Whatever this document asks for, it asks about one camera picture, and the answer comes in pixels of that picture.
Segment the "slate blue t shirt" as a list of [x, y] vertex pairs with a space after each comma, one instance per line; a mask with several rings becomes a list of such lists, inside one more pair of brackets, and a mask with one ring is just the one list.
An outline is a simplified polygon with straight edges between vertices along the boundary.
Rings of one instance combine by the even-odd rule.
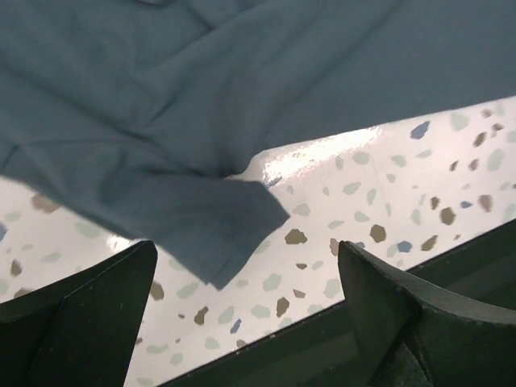
[[225, 287], [263, 150], [515, 93], [512, 1], [4, 1], [1, 173]]

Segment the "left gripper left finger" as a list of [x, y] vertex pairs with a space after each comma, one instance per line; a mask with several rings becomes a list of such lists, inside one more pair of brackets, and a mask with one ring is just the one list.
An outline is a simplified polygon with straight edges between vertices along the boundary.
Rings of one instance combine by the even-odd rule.
[[3, 386], [122, 386], [156, 270], [150, 241], [1, 304]]

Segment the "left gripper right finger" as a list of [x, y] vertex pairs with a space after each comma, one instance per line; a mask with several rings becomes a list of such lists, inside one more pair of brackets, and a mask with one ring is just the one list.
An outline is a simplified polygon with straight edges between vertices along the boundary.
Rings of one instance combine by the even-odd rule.
[[369, 386], [513, 386], [515, 313], [340, 242], [338, 266]]

